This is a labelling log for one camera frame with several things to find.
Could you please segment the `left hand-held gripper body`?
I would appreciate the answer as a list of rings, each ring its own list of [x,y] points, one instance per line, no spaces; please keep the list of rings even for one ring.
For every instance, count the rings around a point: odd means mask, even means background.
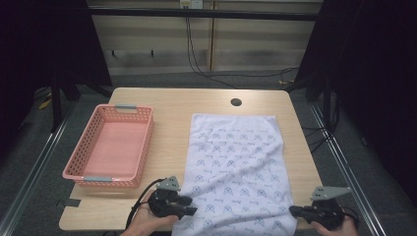
[[[156,189],[148,199],[148,205],[153,215],[165,217],[176,215],[182,218],[185,215],[185,208],[180,204],[180,185],[175,176],[158,180]]]

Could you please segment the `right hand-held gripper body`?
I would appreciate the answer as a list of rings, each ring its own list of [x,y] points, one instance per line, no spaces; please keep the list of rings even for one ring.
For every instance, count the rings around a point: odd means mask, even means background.
[[[327,230],[335,230],[342,225],[344,211],[337,198],[349,194],[349,187],[318,186],[311,195],[313,215],[308,222],[316,221]]]

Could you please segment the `white patterned towel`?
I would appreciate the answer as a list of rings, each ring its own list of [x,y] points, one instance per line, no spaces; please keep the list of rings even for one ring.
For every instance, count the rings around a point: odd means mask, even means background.
[[[195,114],[180,194],[193,216],[172,236],[293,236],[297,220],[273,116]]]

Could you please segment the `pink perforated plastic basket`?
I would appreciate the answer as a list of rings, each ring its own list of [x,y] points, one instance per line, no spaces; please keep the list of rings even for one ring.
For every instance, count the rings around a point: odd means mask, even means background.
[[[152,128],[150,107],[99,104],[62,176],[81,187],[138,188]]]

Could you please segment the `person's right hand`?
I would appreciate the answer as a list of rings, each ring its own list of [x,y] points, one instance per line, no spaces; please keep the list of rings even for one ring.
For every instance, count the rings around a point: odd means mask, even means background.
[[[324,226],[316,221],[312,221],[311,225],[322,236],[359,236],[358,230],[354,224],[354,220],[351,217],[346,216],[342,225],[335,230],[327,230]]]

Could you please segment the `person's left hand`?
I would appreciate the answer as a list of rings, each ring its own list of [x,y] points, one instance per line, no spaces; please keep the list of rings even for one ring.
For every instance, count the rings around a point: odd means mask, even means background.
[[[144,197],[144,203],[136,210],[130,225],[120,236],[150,236],[156,229],[172,226],[174,222],[179,220],[176,215],[154,216],[147,204],[150,196],[151,192],[148,192]]]

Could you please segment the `black tape strip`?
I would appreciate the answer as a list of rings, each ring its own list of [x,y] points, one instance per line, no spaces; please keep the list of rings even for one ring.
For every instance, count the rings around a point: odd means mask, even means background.
[[[55,204],[58,208],[65,208],[65,207],[78,207],[81,201],[76,199],[66,199],[66,200],[58,200]]]

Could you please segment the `black metal stand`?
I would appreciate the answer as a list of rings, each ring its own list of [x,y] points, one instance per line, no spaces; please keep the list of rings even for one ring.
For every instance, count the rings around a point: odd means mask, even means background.
[[[102,86],[95,85],[92,82],[86,81],[81,77],[75,75],[65,75],[63,73],[55,73],[50,80],[53,114],[53,123],[51,128],[52,133],[56,132],[59,126],[63,123],[61,92],[64,92],[64,95],[68,100],[78,101],[81,97],[81,93],[77,88],[77,85],[84,85],[105,97],[110,97],[112,94],[110,90],[107,90]]]
[[[286,92],[292,92],[296,89],[307,88],[306,97],[309,100],[315,100],[320,94],[323,95],[323,119],[325,127],[331,127],[330,122],[330,93],[331,81],[328,75],[312,74],[306,77],[296,78],[295,82],[285,88]]]

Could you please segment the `dark curtain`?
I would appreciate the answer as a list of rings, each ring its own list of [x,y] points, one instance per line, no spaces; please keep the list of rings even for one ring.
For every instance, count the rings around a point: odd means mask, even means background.
[[[310,99],[331,84],[417,202],[417,0],[323,0],[296,81]]]
[[[15,142],[35,92],[111,79],[87,0],[0,0],[0,160]]]

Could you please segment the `black horizontal metal bar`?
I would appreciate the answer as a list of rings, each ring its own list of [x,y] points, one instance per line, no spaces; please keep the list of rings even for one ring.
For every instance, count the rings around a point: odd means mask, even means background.
[[[142,9],[91,7],[88,8],[88,11],[91,15],[101,16],[178,17],[302,22],[314,22],[320,18],[319,14],[311,13],[251,12],[196,9]]]

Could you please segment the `metal floor rail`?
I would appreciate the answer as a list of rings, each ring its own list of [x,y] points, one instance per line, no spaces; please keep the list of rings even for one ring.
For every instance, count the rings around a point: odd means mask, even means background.
[[[373,236],[387,236],[379,220],[379,217],[377,216],[370,201],[365,196],[365,193],[362,190],[362,187],[360,186],[356,176],[354,175],[343,151],[341,150],[336,137],[329,129],[326,128],[324,114],[321,111],[319,105],[313,103],[310,105],[310,107],[318,126],[324,134],[325,140],[328,144],[328,148],[332,153],[332,156],[336,164],[338,165],[338,168],[341,171],[341,174],[347,186],[350,188],[353,199],[355,200],[355,203],[359,208],[359,211],[361,212],[361,215],[366,225],[368,226],[371,234]]]
[[[11,236],[25,210],[40,174],[65,130],[76,101],[64,103],[53,125],[53,107],[30,110],[0,166],[0,236]]]

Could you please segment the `white wall socket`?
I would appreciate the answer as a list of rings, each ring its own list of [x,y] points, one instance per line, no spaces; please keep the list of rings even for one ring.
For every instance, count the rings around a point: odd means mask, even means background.
[[[203,0],[179,0],[181,9],[197,9],[202,10],[204,8]]]

